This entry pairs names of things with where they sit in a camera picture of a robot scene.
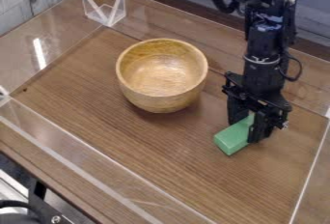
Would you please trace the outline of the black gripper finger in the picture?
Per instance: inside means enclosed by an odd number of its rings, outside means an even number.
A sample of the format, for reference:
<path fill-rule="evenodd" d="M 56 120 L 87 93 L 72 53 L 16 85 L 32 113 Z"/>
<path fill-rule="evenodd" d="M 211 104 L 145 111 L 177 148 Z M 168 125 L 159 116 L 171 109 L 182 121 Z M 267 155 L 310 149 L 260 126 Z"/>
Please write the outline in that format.
<path fill-rule="evenodd" d="M 250 104 L 247 100 L 242 100 L 234 97 L 227 99 L 227 112 L 228 112 L 228 123 L 234 125 L 250 114 Z"/>
<path fill-rule="evenodd" d="M 268 138 L 275 128 L 275 112 L 258 111 L 248 127 L 247 142 L 258 143 Z"/>

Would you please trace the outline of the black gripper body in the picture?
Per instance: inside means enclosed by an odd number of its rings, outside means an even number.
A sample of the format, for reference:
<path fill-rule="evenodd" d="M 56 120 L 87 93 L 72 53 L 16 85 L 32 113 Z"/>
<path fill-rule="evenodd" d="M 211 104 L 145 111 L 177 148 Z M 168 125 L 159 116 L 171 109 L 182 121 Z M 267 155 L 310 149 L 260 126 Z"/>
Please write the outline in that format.
<path fill-rule="evenodd" d="M 287 55 L 262 58 L 244 55 L 243 61 L 243 74 L 231 71 L 226 73 L 222 92 L 227 98 L 247 100 L 250 112 L 275 112 L 275 127 L 283 128 L 292 110 L 280 93 L 284 81 L 294 80 L 287 75 L 290 58 Z"/>

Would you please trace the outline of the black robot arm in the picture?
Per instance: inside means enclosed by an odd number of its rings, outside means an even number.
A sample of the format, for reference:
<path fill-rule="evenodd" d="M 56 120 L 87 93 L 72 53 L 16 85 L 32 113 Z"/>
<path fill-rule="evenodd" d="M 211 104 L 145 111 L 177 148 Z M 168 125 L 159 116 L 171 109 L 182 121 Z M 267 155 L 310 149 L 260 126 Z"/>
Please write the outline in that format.
<path fill-rule="evenodd" d="M 287 81 L 299 74 L 288 73 L 295 57 L 288 47 L 295 42 L 295 10 L 298 0 L 211 0 L 226 14 L 240 13 L 244 17 L 243 73 L 224 74 L 223 93 L 227 95 L 228 123 L 236 124 L 252 116 L 247 128 L 247 141 L 256 143 L 267 138 L 275 128 L 287 125 L 292 110 L 282 96 Z"/>

